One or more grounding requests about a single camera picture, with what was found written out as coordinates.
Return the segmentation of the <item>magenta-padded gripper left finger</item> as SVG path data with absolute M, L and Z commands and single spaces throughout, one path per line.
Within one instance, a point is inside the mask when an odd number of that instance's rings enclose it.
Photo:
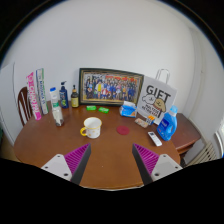
M 66 155 L 56 154 L 42 169 L 79 185 L 90 155 L 91 144 L 88 143 Z

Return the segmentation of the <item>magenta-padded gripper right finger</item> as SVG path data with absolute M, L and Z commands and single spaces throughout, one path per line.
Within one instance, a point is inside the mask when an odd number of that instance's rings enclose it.
M 132 154 L 144 185 L 182 169 L 182 167 L 167 154 L 158 155 L 138 144 L 132 146 Z

